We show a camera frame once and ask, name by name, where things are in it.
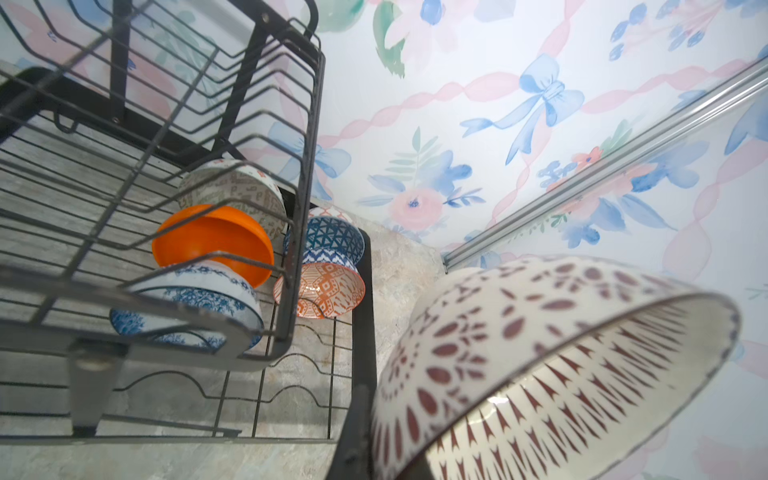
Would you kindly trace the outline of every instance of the stacked bowl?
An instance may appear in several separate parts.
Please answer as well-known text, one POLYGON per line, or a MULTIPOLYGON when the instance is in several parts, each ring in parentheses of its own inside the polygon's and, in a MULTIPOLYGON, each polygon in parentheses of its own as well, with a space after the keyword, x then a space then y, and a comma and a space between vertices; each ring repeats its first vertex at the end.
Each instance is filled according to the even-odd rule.
MULTIPOLYGON (((296 314, 310 319, 344 315, 366 294, 366 285, 355 267, 365 253, 365 240, 350 218, 336 208, 313 208, 308 217, 296 314)), ((289 230, 283 241, 284 253, 291 234, 289 230)), ((277 303, 282 292, 280 277, 273 288, 277 303)))
MULTIPOLYGON (((259 332, 263 319, 254 289, 269 279, 274 265, 273 243, 280 240, 285 206, 274 181, 240 161, 219 159, 190 172, 180 183, 181 211, 166 220, 152 242, 152 254, 161 267, 138 282, 128 283, 132 293, 170 300, 221 313, 259 332), (223 200, 238 199, 214 209, 223 200), (195 259, 224 252, 244 257, 195 259)), ((224 335, 189 329, 178 319, 127 310, 110 311, 110 321, 121 335, 142 335, 158 342, 219 349, 224 335)), ((253 335, 250 347, 261 337, 253 335)))

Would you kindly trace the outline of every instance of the floral wallpaper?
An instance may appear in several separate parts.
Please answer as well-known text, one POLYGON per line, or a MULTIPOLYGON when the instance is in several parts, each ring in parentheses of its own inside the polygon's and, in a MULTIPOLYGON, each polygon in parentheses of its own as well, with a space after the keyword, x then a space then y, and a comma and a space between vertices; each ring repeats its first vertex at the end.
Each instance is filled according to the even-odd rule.
MULTIPOLYGON (((93 31, 72 21, 67 0, 41 1, 56 32, 30 2, 0 5, 35 50, 64 61, 73 48, 61 36, 86 42, 93 31)), ((301 0, 267 2, 284 16, 308 18, 301 0)), ((252 28, 223 1, 161 3, 232 51, 242 48, 252 28)), ((766 0, 317 3, 327 66, 313 194, 443 252, 768 56, 766 0)), ((108 23, 99 6, 108 10, 109 0, 73 5, 85 21, 108 23)), ((167 23, 172 34, 146 18, 140 22, 145 38, 132 38, 138 42, 132 44, 141 44, 147 58, 175 78, 131 54, 129 70, 147 84, 129 82, 128 96, 162 119, 174 106, 168 97, 183 91, 177 78, 188 81, 205 61, 176 36, 203 53, 212 46, 177 20, 167 23)), ((108 55, 106 48, 101 53, 108 55)), ((13 47, 2 59, 20 67, 41 63, 13 47)), ((286 68, 282 60, 269 66, 272 72, 286 68)), ((107 72, 97 61, 78 67, 102 82, 107 72)), ((302 93, 279 73, 272 79, 284 91, 302 93)), ((206 78, 201 87, 212 92, 216 85, 206 78)), ((218 112, 218 100, 207 98, 200 108, 218 112)), ((270 105, 294 124, 306 121, 305 112, 285 98, 270 105)), ((303 148, 301 137, 279 122, 263 129, 290 151, 303 148)), ((647 208, 645 192, 693 182, 686 162, 704 154, 705 146, 679 148, 644 167, 648 171, 634 172, 643 177, 638 185, 627 180, 612 186, 624 192, 621 202, 585 204, 574 214, 581 229, 573 227, 569 241, 595 241, 601 231, 619 228, 617 210, 660 222, 647 208)), ((243 152, 288 180, 298 176, 297 164, 277 149, 261 144, 243 152)))
POLYGON ((766 182, 768 93, 468 261, 489 268, 530 255, 607 257, 740 304, 740 344, 714 382, 601 480, 768 477, 766 182))

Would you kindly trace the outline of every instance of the orange patterned bowl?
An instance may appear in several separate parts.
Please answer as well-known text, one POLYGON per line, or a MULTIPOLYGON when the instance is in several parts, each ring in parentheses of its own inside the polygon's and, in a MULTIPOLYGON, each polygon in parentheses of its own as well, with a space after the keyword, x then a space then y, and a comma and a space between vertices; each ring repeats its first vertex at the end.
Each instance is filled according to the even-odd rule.
MULTIPOLYGON (((280 303, 283 278, 272 294, 280 303)), ((351 312, 366 295, 366 284, 352 261, 334 250, 318 248, 304 252, 297 316, 333 318, 351 312)))
MULTIPOLYGON (((158 232, 207 208, 210 205, 185 208, 165 220, 158 232)), ((248 214, 232 207, 218 208, 152 241, 152 254, 160 266, 186 262, 216 251, 240 255, 269 265, 275 264, 272 242, 261 225, 248 214)), ((221 257, 211 260, 228 266, 254 288, 266 282, 271 274, 266 268, 237 260, 221 257)))

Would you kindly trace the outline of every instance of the black metal dish rack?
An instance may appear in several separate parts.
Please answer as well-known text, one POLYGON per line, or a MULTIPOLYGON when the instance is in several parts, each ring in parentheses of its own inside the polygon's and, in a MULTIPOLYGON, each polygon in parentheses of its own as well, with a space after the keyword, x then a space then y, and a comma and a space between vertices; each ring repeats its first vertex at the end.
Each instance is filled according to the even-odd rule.
MULTIPOLYGON (((0 381, 0 443, 328 442, 341 435, 343 443, 354 439, 356 448, 363 448, 357 451, 365 452, 359 440, 365 441, 367 435, 369 393, 376 388, 371 245, 365 232, 366 255, 358 268, 366 283, 366 296, 353 311, 353 321, 297 322, 295 316, 307 213, 313 206, 310 191, 325 66, 320 41, 314 35, 318 12, 313 0, 306 0, 308 25, 295 18, 287 21, 260 1, 229 0, 253 22, 250 40, 237 53, 229 53, 193 30, 161 0, 147 0, 141 5, 114 0, 111 8, 105 8, 100 0, 92 1, 111 17, 110 25, 100 28, 68 0, 71 13, 82 23, 78 27, 93 34, 87 44, 57 30, 60 25, 51 21, 40 0, 27 2, 50 28, 51 39, 66 42, 74 50, 73 56, 60 62, 36 51, 14 16, 0 6, 5 26, 15 37, 6 40, 18 42, 29 55, 49 65, 20 72, 0 65, 0 373, 5 377, 0 381), (152 40, 139 26, 140 18, 149 18, 152 28, 166 31, 179 45, 185 44, 185 55, 152 40), (179 22, 188 32, 169 28, 165 25, 169 22, 179 22), (138 51, 132 46, 136 38, 175 55, 178 62, 193 69, 194 75, 176 74, 138 51), (81 62, 94 58, 108 68, 108 85, 78 72, 81 62), (131 58, 140 58, 162 71, 183 87, 181 93, 168 94, 142 78, 131 58), (273 68, 280 58, 288 61, 290 68, 273 68), (304 72, 309 85, 297 80, 291 73, 294 71, 304 72), (298 85, 306 93, 305 101, 284 86, 265 84, 279 75, 298 85), (169 100, 174 105, 170 115, 164 118, 131 99, 131 85, 169 100), (306 124, 292 124, 274 113, 268 102, 261 104, 270 94, 299 105, 306 124), (205 106, 196 107, 196 102, 205 106), (246 113, 254 105, 258 110, 246 113), (181 120, 184 115, 192 119, 191 126, 181 120), (254 121, 264 118, 299 132, 302 151, 291 151, 252 127, 254 121), (246 159, 240 150, 254 141, 299 161, 295 188, 287 179, 246 159), (298 233, 291 236, 286 255, 275 252, 276 265, 270 266, 228 253, 212 253, 155 270, 148 260, 148 243, 169 231, 155 233, 176 208, 180 176, 225 154, 241 162, 221 174, 248 163, 281 186, 286 216, 246 203, 281 219, 298 233), (62 171, 60 167, 65 164, 74 170, 62 171), (91 175, 104 178, 104 183, 89 184, 91 175), (22 247, 32 248, 34 253, 22 247), (50 253, 64 255, 65 261, 50 260, 50 253), (272 282, 278 276, 285 277, 279 306, 266 296, 261 299, 265 326, 266 313, 271 310, 269 328, 249 331, 222 315, 116 288, 217 256, 269 268, 272 282), (227 341, 217 351, 206 351, 154 342, 149 336, 119 336, 104 327, 109 327, 106 312, 111 307, 179 318, 189 326, 221 332, 227 341), (73 326, 73 318, 88 320, 87 328, 73 326), (341 343, 340 329, 351 331, 351 345, 341 343), (319 348, 328 350, 330 360, 328 352, 320 361, 300 351, 288 353, 299 331, 316 338, 319 348), (260 344, 243 354, 252 335, 259 333, 264 337, 260 344), (350 372, 339 372, 340 355, 351 355, 350 372), (269 377, 280 375, 281 364, 293 360, 308 360, 316 375, 327 379, 327 401, 316 386, 301 385, 303 379, 275 392, 266 391, 269 377), (21 367, 34 371, 27 374, 25 370, 22 378, 8 379, 6 374, 21 367), (241 392, 243 385, 255 388, 257 380, 256 395, 241 392), (149 403, 153 398, 162 402, 161 393, 174 388, 175 382, 192 388, 190 396, 195 398, 190 402, 203 409, 206 413, 202 416, 210 421, 190 421, 199 420, 192 418, 194 415, 176 419, 174 412, 181 409, 174 406, 160 415, 163 418, 151 418, 141 415, 141 408, 135 408, 136 399, 131 398, 125 401, 127 406, 123 405, 124 414, 110 411, 116 396, 130 395, 152 383, 155 390, 149 389, 140 397, 149 403), (340 383, 347 385, 349 393, 342 404, 334 402, 340 383), (272 435, 260 431, 265 410, 291 392, 302 392, 311 409, 327 415, 322 435, 315 435, 317 431, 305 435, 292 435, 285 429, 275 429, 272 435), (250 431, 226 425, 226 413, 233 402, 253 410, 252 415, 246 415, 252 418, 250 431), (340 433, 344 415, 334 412, 347 409, 344 433, 340 433), (46 424, 54 425, 53 432, 41 432, 36 425, 19 428, 17 422, 23 419, 53 421, 46 424), (355 432, 347 433, 352 427, 355 432)), ((242 202, 223 200, 193 219, 234 201, 242 202)), ((367 455, 357 455, 352 461, 349 452, 343 454, 342 463, 367 470, 367 455)), ((341 468, 339 465, 335 461, 332 471, 341 468)))

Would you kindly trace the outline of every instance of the floral blue bowl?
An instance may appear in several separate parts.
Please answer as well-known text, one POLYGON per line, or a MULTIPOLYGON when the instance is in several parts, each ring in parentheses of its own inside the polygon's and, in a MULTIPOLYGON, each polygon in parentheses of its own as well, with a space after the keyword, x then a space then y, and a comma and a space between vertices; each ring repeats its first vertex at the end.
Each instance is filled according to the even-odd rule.
MULTIPOLYGON (((259 301, 253 294, 251 285, 229 267, 218 262, 208 260, 195 263, 139 282, 128 289, 133 293, 222 313, 251 330, 264 327, 259 301)), ((126 336, 185 324, 169 317, 115 309, 109 312, 109 319, 115 331, 126 336)), ((206 349, 219 349, 226 339, 221 333, 200 329, 166 333, 154 338, 158 342, 206 349)), ((261 336, 253 336, 249 348, 260 340, 261 336)))
MULTIPOLYGON (((317 207, 310 210, 306 228, 305 250, 328 249, 341 253, 355 265, 366 251, 362 233, 348 217, 335 208, 317 207)), ((283 253, 288 251, 291 231, 283 241, 283 253)))

